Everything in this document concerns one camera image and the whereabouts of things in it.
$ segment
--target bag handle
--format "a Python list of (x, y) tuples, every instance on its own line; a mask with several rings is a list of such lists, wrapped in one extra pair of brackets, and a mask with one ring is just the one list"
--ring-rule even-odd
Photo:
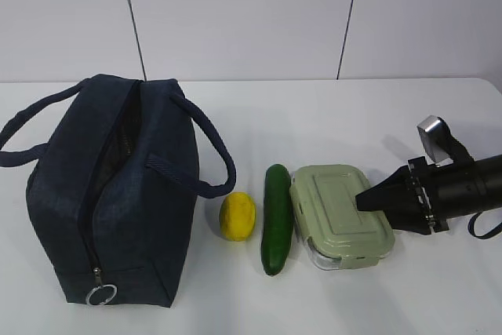
[(20, 130), (30, 119), (35, 117), (40, 111), (45, 109), (51, 104), (66, 100), (74, 96), (83, 87), (84, 82), (80, 82), (76, 86), (65, 89), (62, 92), (55, 93), (51, 96), (42, 98), (34, 104), (28, 106), (26, 109), (16, 114), (14, 118), (7, 122), (3, 130), (0, 132), (0, 167), (11, 168), (14, 166), (21, 166), (28, 164), (34, 160), (41, 158), (47, 150), (47, 143), (35, 145), (33, 148), (26, 151), (19, 152), (5, 152), (1, 151), (5, 144), (13, 135)]
[(237, 180), (237, 172), (235, 170), (234, 160), (228, 153), (224, 142), (221, 140), (220, 135), (216, 128), (206, 115), (195, 104), (186, 98), (178, 95), (171, 94), (170, 99), (183, 111), (185, 111), (197, 125), (201, 128), (202, 132), (208, 137), (209, 141), (221, 156), (227, 167), (227, 181), (224, 184), (212, 186), (203, 180), (192, 177), (184, 169), (172, 164), (157, 155), (150, 154), (147, 159), (147, 166), (156, 170), (167, 179), (188, 188), (197, 195), (203, 198), (215, 198), (228, 194), (234, 189), (235, 181)]

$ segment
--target white wall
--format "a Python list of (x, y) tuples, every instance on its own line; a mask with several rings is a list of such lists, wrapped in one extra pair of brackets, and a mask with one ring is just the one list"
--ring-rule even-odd
[(434, 76), (502, 86), (502, 0), (355, 0), (340, 78)]
[(0, 0), (0, 82), (140, 77), (126, 0)]
[(132, 0), (150, 78), (335, 78), (350, 0)]
[[(149, 78), (335, 78), (351, 0), (132, 0)], [(0, 82), (141, 77), (127, 0), (0, 0)], [(355, 0), (340, 78), (502, 88), (502, 0)]]

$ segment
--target glass food container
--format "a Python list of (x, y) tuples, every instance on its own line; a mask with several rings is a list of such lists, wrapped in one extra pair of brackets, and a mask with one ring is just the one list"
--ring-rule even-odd
[(312, 262), (323, 270), (374, 266), (394, 246), (382, 211), (360, 212), (355, 196), (370, 187), (349, 165), (305, 166), (289, 189), (296, 225)]

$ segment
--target zipper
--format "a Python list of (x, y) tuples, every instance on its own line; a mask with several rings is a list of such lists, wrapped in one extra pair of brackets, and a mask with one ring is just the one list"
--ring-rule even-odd
[[(139, 92), (139, 84), (141, 82), (141, 80), (137, 80), (131, 87), (131, 90), (124, 101), (124, 106), (120, 110), (117, 117), (117, 121), (111, 129), (110, 135), (107, 137), (105, 146), (97, 160), (96, 168), (91, 179), (92, 184), (86, 194), (85, 204), (81, 208), (81, 215), (78, 219), (78, 229), (84, 242), (87, 257), (89, 258), (90, 269), (94, 274), (96, 281), (96, 288), (89, 293), (90, 295), (95, 293), (96, 289), (102, 289), (104, 286), (107, 286), (103, 284), (103, 268), (101, 267), (100, 258), (98, 257), (96, 247), (94, 245), (94, 213), (103, 189), (105, 189), (106, 185), (113, 180), (113, 178), (125, 165), (136, 146), (136, 141), (132, 140), (126, 131), (126, 128), (134, 128), (133, 133), (135, 133), (134, 137), (136, 137), (137, 140), (141, 123)], [(113, 166), (104, 166), (104, 163), (111, 164)]]

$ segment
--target zipper pull ring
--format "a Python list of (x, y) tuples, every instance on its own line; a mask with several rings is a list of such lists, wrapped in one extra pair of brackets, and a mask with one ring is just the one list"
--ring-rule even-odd
[[(96, 286), (90, 290), (89, 293), (87, 293), (87, 296), (85, 297), (85, 303), (88, 304), (89, 306), (101, 306), (101, 305), (106, 305), (108, 304), (111, 300), (115, 298), (117, 295), (117, 286), (115, 284), (103, 284), (103, 279), (101, 278), (101, 268), (93, 268), (93, 274), (94, 274), (94, 280), (96, 281)], [(93, 296), (94, 293), (96, 293), (98, 290), (102, 289), (111, 289), (110, 296), (108, 298), (105, 298), (103, 301), (101, 301), (98, 304), (91, 304), (91, 297)]]

